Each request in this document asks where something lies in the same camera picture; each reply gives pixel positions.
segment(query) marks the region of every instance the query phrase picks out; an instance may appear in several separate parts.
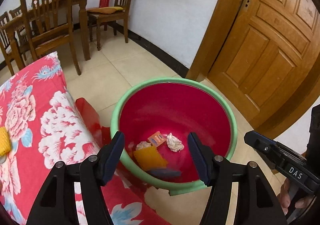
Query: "red floral tablecloth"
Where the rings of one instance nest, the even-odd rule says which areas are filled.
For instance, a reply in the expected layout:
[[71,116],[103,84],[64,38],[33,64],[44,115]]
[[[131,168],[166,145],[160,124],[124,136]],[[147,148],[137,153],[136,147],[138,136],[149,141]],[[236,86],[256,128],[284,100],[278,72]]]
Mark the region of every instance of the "red floral tablecloth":
[[[33,201],[57,161],[82,162],[102,145],[101,133],[91,135],[67,91],[56,52],[27,66],[0,87],[0,126],[6,127],[12,141],[12,151],[0,164],[0,201],[19,224],[26,224]],[[102,188],[115,225],[169,224],[130,187],[117,170]],[[78,183],[75,192],[79,222],[85,225]]]

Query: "orange cushion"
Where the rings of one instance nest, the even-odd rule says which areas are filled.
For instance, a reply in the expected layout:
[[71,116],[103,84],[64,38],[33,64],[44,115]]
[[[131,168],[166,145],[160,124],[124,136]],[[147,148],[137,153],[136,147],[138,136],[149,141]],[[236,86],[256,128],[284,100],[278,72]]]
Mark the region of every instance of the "orange cushion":
[[88,12],[92,12],[92,13],[105,13],[105,14],[111,14],[111,13],[115,13],[117,11],[123,11],[124,9],[122,7],[119,6],[110,6],[110,7],[93,7],[93,8],[89,8],[87,9]]

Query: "yellow sponge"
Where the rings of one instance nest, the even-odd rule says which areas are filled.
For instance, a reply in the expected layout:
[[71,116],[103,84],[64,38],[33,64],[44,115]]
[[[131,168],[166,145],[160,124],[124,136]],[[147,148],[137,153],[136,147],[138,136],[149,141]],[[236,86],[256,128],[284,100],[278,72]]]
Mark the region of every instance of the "yellow sponge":
[[0,156],[11,151],[11,141],[5,127],[0,127]]
[[144,171],[156,168],[166,168],[168,162],[162,158],[156,147],[150,146],[133,152],[139,166]]

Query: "wooden door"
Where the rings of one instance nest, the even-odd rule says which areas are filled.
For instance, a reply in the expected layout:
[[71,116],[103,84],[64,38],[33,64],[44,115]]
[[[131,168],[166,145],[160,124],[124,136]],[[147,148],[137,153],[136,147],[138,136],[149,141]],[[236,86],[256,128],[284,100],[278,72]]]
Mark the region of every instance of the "wooden door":
[[306,78],[319,30],[311,0],[244,0],[208,79],[257,128]]

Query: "human hand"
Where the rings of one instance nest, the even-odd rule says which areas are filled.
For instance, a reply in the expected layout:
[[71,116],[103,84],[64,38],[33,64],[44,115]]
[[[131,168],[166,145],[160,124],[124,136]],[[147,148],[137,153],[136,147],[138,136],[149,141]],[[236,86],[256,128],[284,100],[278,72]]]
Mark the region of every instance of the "human hand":
[[[279,195],[277,196],[279,202],[280,202],[280,205],[281,205],[281,208],[284,212],[284,215],[287,215],[288,213],[288,207],[290,206],[290,203],[291,203],[291,200],[290,200],[290,197],[289,197],[289,194],[288,194],[288,191],[289,191],[289,188],[290,188],[290,180],[289,179],[286,179],[283,183],[283,185],[281,186],[281,190],[280,190],[280,193]],[[295,207],[297,209],[302,209],[302,208],[306,208],[309,206],[309,204],[311,203],[312,201],[312,197],[311,196],[306,196],[300,200],[298,200],[295,204]]]

